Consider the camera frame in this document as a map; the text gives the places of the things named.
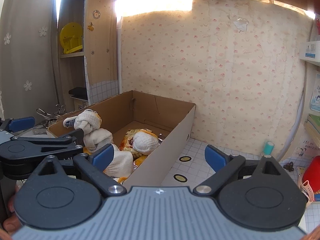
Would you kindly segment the operator left hand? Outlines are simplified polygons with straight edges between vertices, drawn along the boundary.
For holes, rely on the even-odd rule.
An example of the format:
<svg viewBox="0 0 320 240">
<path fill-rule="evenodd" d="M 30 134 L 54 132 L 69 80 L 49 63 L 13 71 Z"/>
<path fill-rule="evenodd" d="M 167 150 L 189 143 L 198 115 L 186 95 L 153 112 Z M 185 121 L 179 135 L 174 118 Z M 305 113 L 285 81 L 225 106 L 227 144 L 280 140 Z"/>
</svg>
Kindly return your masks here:
<svg viewBox="0 0 320 240">
<path fill-rule="evenodd" d="M 9 235 L 15 233 L 22 226 L 22 224 L 20 223 L 15 213 L 14 199 L 15 199 L 15 195 L 13 195 L 8 201 L 8 209 L 10 211 L 10 216 L 3 223 L 4 231 Z"/>
</svg>

